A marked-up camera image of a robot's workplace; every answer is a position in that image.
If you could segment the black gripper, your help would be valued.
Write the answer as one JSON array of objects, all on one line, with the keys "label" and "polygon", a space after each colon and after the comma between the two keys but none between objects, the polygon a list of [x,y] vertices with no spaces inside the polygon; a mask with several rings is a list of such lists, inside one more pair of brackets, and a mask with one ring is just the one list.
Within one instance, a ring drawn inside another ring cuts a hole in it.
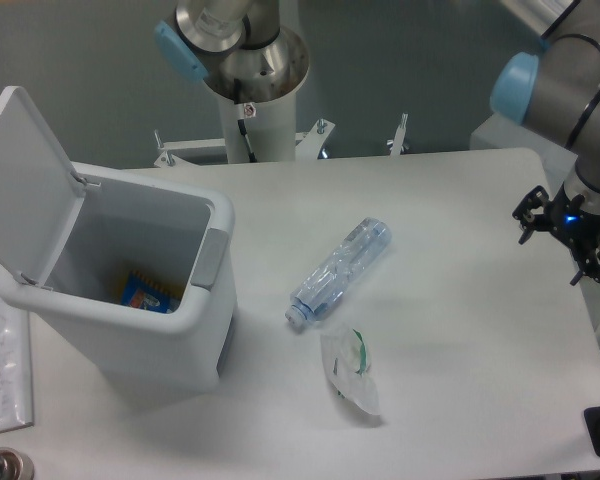
[{"label": "black gripper", "polygon": [[583,277],[600,284],[600,215],[580,208],[572,209],[570,205],[574,201],[567,197],[563,187],[551,202],[541,185],[534,187],[512,212],[521,229],[518,243],[526,243],[536,231],[550,231],[557,240],[571,248],[577,272],[570,284],[577,285]]}]

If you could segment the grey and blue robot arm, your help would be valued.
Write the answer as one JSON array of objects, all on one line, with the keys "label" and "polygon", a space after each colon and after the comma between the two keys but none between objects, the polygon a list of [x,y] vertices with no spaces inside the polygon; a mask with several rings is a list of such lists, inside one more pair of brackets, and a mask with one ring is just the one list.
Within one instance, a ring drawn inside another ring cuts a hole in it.
[{"label": "grey and blue robot arm", "polygon": [[[303,40],[275,1],[181,1],[154,30],[163,57],[215,95],[228,160],[297,156],[295,95],[309,70]],[[579,277],[600,283],[600,1],[570,3],[542,34],[542,56],[519,53],[497,78],[491,109],[573,152],[557,194],[527,194],[514,210],[525,236],[547,232]]]}]

